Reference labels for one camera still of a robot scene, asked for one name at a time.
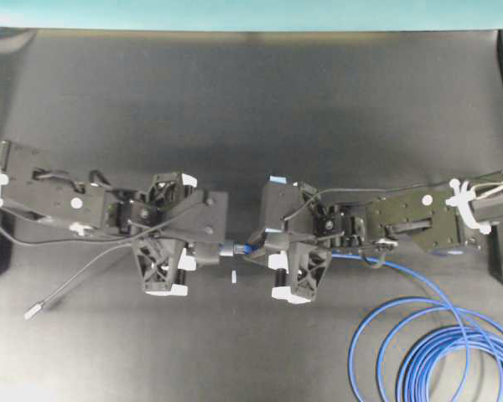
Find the black table surface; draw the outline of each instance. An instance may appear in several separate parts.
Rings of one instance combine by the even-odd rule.
[[[396,187],[503,168],[496,32],[131,33],[39,30],[0,48],[0,139],[54,153],[127,187],[185,171],[228,191],[228,237],[256,228],[269,174],[319,188]],[[18,223],[24,239],[63,231]],[[270,297],[273,274],[225,259],[189,275],[189,296],[144,295],[117,251],[32,321],[23,312],[101,249],[13,247],[0,275],[0,400],[353,400],[347,349],[360,320],[397,296],[425,295],[389,269],[334,261],[315,303]],[[442,259],[404,244],[392,260],[435,280],[463,307],[503,324],[503,286],[485,252]],[[237,283],[231,284],[231,271]],[[365,333],[356,373],[378,400],[374,357],[408,308]],[[398,364],[447,315],[403,330]],[[462,353],[434,375],[434,400],[460,380]],[[497,370],[474,353],[462,400],[488,401]]]

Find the cable end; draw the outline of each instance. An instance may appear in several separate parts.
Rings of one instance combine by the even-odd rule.
[[[28,321],[30,318],[32,318],[35,314],[40,312],[43,309],[43,303],[41,301],[38,301],[35,303],[33,306],[31,306],[25,313],[24,313],[24,319]]]

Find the teal wall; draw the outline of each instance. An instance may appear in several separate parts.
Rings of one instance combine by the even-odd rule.
[[[503,28],[503,0],[0,0],[0,26],[192,31]]]

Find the screw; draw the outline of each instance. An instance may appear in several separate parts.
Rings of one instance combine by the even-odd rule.
[[[425,207],[432,205],[433,201],[433,196],[430,194],[425,194],[423,195],[423,198],[421,198],[421,204],[423,204]]]
[[[84,201],[81,198],[74,197],[70,201],[70,206],[72,209],[80,209],[84,205]]]

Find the coiled blue cable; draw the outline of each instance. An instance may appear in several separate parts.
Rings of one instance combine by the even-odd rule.
[[[347,260],[361,260],[358,255],[332,255],[334,258],[341,258]],[[376,262],[376,259],[369,258],[371,262]],[[499,369],[499,391],[497,401],[501,402],[503,399],[503,338],[498,337],[493,332],[483,330],[477,322],[472,318],[476,317],[483,322],[490,324],[495,330],[503,335],[503,327],[494,322],[490,318],[478,313],[466,310],[460,307],[455,307],[451,304],[447,296],[439,289],[439,287],[430,281],[425,276],[410,270],[405,266],[398,265],[386,261],[384,265],[389,266],[397,271],[408,274],[435,291],[441,298],[441,301],[425,297],[405,297],[389,301],[371,314],[369,314],[356,330],[354,337],[350,343],[349,348],[349,379],[350,386],[354,391],[355,397],[361,402],[364,401],[355,379],[354,371],[354,354],[360,335],[364,332],[366,327],[371,321],[380,315],[385,310],[397,307],[408,303],[424,303],[432,307],[428,307],[418,312],[414,312],[410,316],[400,321],[386,336],[383,341],[378,357],[376,359],[376,379],[381,399],[387,402],[389,399],[386,397],[386,391],[382,376],[382,365],[384,361],[384,354],[390,341],[398,334],[398,332],[406,326],[409,322],[429,314],[431,312],[451,312],[458,325],[452,327],[440,328],[436,331],[429,333],[426,337],[421,339],[414,345],[408,355],[403,359],[403,363],[397,375],[397,386],[395,392],[395,399],[397,402],[428,402],[430,400],[430,382],[432,373],[438,361],[445,355],[458,351],[465,350],[466,365],[464,367],[464,374],[460,381],[460,385],[453,395],[452,401],[456,401],[462,392],[465,381],[469,372],[469,350],[479,349],[489,353],[495,358]]]

